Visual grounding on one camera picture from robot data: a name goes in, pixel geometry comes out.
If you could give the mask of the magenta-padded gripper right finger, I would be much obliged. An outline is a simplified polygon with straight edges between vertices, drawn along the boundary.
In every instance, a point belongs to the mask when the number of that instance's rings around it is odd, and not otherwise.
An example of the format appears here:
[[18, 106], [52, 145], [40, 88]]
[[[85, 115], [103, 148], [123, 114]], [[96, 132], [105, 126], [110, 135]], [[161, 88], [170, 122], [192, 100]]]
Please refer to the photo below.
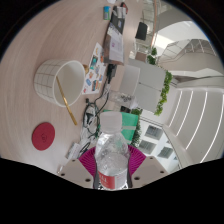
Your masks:
[[166, 169], [154, 156], [145, 156], [140, 150], [129, 145], [127, 186], [140, 188], [168, 175]]

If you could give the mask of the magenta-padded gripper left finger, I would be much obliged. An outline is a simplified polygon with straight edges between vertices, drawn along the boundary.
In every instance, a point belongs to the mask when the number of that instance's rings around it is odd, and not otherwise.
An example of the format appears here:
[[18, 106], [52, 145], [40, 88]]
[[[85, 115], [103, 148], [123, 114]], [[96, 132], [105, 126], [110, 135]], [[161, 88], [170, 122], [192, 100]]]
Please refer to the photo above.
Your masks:
[[84, 188], [98, 188], [95, 148], [87, 150], [78, 159], [71, 159], [59, 171], [59, 176]]

